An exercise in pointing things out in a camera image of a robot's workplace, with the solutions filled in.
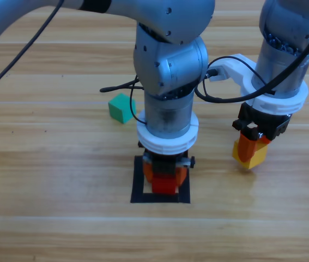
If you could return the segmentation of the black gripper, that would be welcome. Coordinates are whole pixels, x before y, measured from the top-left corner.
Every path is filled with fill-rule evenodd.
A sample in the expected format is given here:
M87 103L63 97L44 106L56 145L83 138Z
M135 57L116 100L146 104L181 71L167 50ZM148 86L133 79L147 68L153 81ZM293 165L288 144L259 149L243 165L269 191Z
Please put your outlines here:
M284 133L292 114L271 115L254 109L248 103L242 103L238 118L232 127L240 131L237 146L238 157L244 163L255 154L257 144L270 144L277 136Z
M144 152L142 156L137 156L137 172L142 171L149 183L153 181L154 172L170 175L175 173L175 185L180 187L187 177L187 169L195 166L195 157L189 157L188 151L163 155L149 151L141 142L138 142L138 147L143 148Z

